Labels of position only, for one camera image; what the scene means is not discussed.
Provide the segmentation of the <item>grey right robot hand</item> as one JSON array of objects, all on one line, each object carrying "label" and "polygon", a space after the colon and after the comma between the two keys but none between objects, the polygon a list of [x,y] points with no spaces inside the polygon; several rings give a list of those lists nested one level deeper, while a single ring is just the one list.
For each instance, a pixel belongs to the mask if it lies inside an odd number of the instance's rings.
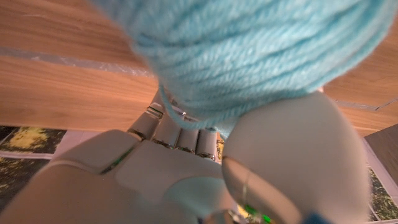
[{"label": "grey right robot hand", "polygon": [[2,223],[365,223],[363,143],[318,91],[240,117],[216,157],[212,129],[183,129],[159,96],[124,132],[52,159]]}]

